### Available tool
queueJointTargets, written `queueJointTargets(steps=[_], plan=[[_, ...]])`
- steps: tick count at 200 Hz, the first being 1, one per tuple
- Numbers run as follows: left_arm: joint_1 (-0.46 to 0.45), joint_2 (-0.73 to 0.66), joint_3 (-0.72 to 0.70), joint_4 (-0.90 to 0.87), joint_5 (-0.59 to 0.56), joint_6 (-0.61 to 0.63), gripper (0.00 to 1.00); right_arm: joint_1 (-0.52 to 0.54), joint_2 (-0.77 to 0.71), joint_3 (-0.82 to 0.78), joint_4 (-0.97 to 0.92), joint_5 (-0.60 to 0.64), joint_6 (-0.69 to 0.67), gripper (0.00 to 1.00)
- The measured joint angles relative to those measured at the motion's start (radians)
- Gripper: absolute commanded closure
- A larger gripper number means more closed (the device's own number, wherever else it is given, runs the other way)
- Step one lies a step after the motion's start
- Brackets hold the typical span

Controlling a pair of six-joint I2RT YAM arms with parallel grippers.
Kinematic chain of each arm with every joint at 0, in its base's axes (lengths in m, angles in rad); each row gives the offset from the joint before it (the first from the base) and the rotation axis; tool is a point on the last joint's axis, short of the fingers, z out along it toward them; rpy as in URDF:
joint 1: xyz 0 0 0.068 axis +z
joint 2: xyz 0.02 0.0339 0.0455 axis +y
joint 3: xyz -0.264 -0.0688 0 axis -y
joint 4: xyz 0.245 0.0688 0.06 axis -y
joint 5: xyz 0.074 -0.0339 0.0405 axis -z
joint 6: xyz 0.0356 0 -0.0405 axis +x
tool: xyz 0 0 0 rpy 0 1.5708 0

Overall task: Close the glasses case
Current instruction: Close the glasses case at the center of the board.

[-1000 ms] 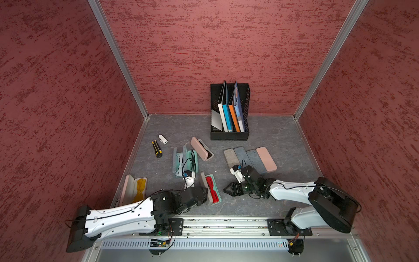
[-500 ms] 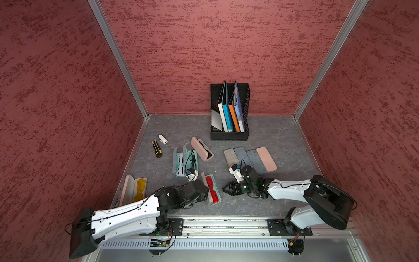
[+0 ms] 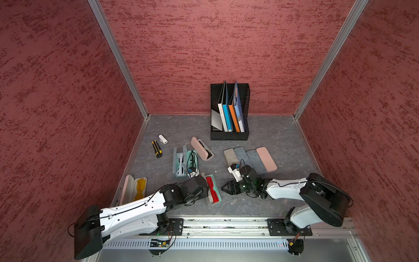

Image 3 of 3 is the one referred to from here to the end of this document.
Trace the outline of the grey case blue glasses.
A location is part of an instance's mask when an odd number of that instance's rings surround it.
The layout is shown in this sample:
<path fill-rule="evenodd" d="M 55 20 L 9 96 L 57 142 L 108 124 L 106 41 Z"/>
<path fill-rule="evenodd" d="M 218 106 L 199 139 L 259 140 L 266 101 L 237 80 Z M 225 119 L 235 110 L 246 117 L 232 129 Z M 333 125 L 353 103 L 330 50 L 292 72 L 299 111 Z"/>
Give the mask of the grey case blue glasses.
<path fill-rule="evenodd" d="M 267 174 L 267 170 L 256 150 L 249 150 L 246 152 L 247 156 L 252 164 L 253 169 L 258 175 Z"/>

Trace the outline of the pink case dark sunglasses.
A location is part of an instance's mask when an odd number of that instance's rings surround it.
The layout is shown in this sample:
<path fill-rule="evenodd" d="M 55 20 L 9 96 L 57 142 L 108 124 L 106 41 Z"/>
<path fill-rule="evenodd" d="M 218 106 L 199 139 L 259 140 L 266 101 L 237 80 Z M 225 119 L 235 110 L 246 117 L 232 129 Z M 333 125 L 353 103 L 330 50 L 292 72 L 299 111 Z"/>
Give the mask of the pink case dark sunglasses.
<path fill-rule="evenodd" d="M 205 143 L 201 139 L 192 137 L 191 146 L 203 161 L 207 161 L 214 156 L 212 151 L 205 145 Z"/>

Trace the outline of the pink case yellow glasses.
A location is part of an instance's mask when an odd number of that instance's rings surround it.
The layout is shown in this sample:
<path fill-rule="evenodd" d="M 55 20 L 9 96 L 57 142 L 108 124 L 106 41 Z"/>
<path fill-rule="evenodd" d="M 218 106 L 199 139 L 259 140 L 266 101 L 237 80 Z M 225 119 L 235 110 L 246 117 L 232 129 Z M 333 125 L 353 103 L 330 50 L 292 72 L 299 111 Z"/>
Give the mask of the pink case yellow glasses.
<path fill-rule="evenodd" d="M 146 178 L 135 179 L 132 175 L 126 176 L 122 188 L 120 204 L 131 203 L 146 196 Z"/>

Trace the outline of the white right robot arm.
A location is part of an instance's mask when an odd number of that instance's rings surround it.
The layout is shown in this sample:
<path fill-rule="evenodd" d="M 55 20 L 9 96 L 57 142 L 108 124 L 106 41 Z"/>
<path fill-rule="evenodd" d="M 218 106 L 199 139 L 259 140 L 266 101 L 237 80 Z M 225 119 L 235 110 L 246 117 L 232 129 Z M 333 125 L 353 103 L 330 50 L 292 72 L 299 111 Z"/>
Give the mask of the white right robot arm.
<path fill-rule="evenodd" d="M 229 195 L 251 194 L 260 199 L 293 199 L 305 202 L 299 208 L 292 207 L 284 219 L 274 221 L 274 228 L 283 227 L 283 235 L 298 235 L 312 224 L 325 222 L 341 227 L 352 197 L 317 173 L 297 180 L 262 178 L 249 165 L 232 165 L 228 168 L 234 177 L 222 186 Z"/>

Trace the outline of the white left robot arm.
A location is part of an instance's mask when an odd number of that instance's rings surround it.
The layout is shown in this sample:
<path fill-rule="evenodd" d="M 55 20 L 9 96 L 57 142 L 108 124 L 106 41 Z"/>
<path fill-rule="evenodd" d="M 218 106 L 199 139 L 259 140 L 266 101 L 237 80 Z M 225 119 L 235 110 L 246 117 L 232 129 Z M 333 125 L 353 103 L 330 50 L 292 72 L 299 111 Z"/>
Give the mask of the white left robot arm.
<path fill-rule="evenodd" d="M 165 184 L 152 195 L 121 206 L 88 207 L 74 223 L 74 258 L 90 257 L 108 241 L 166 233 L 170 229 L 167 212 L 207 198 L 209 189 L 207 180 L 199 175 Z"/>

